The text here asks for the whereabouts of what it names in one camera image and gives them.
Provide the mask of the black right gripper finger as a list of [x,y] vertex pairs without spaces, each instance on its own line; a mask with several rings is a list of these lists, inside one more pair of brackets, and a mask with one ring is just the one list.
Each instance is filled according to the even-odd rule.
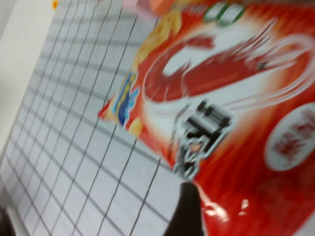
[[203,236],[201,199],[197,187],[183,182],[174,214],[164,232],[165,236]]

